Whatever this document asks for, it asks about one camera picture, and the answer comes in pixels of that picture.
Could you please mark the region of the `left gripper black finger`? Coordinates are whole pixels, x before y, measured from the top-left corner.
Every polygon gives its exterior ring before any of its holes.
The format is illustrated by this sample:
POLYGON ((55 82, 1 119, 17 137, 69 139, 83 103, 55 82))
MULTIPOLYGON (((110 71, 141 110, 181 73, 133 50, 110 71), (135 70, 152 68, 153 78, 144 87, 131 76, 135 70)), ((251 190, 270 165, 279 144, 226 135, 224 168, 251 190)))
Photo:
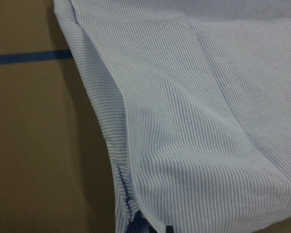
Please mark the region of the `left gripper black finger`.
POLYGON ((171 225, 167 225, 166 226, 166 231, 165 231, 166 233, 173 233, 173 226, 171 226, 171 225))

